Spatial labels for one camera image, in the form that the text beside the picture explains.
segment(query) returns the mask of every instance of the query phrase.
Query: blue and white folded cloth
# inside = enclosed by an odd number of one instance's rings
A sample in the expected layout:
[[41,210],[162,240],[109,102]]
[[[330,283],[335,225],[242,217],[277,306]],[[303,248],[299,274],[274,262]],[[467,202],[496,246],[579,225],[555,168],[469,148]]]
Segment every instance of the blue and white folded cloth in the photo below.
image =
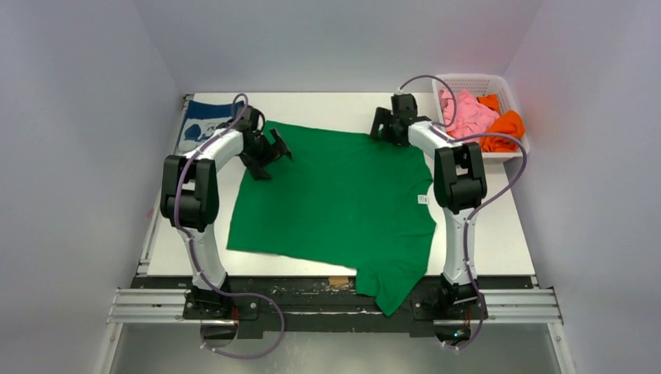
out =
[[[236,111],[243,107],[243,101],[236,103]],[[177,154],[196,149],[209,139],[223,122],[232,119],[232,104],[212,105],[197,101],[188,103],[182,130],[177,142]]]

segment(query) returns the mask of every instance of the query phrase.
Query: orange cloth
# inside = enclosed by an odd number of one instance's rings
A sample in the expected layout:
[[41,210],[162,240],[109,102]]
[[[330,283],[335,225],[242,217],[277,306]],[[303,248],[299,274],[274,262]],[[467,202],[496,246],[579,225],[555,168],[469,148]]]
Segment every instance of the orange cloth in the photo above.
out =
[[477,101],[492,111],[500,114],[500,103],[498,102],[498,95],[492,93],[487,96],[481,96],[477,98]]
[[[523,120],[516,111],[509,111],[501,115],[486,132],[500,132],[520,139],[525,134]],[[516,152],[517,145],[510,140],[488,136],[479,140],[479,146],[483,152]]]

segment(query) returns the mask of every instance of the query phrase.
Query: pink cloth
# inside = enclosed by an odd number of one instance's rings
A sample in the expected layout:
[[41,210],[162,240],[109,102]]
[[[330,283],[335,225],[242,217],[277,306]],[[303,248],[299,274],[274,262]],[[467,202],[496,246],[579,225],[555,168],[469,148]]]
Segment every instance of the pink cloth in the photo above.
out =
[[[446,90],[438,91],[440,107],[443,108],[443,119],[445,123],[450,123],[452,113],[454,113],[454,104],[452,96]],[[457,95],[457,118],[452,126],[446,131],[454,138],[486,132],[493,123],[500,117],[498,113],[489,109],[486,105],[480,104],[477,99],[467,90],[461,90]],[[478,142],[479,139],[471,139],[469,142]]]

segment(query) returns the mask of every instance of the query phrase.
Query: green t-shirt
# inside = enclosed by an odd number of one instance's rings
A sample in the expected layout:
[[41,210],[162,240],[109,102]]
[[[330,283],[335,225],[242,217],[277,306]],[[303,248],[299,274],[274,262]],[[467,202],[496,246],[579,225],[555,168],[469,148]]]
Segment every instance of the green t-shirt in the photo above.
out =
[[422,151],[366,134],[271,127],[294,161],[269,165],[269,181],[243,175],[228,249],[356,268],[356,292],[391,315],[425,274],[436,226],[418,201],[432,182]]

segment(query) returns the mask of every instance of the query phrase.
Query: wall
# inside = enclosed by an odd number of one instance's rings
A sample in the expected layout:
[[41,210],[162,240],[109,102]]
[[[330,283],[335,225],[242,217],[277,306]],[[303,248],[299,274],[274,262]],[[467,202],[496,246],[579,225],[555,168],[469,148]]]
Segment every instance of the wall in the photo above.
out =
[[0,5],[0,362],[89,373],[179,92],[128,0]]
[[189,93],[392,92],[418,74],[501,74],[541,2],[135,0]]
[[660,16],[547,0],[507,69],[532,144],[514,197],[582,373],[659,372]]

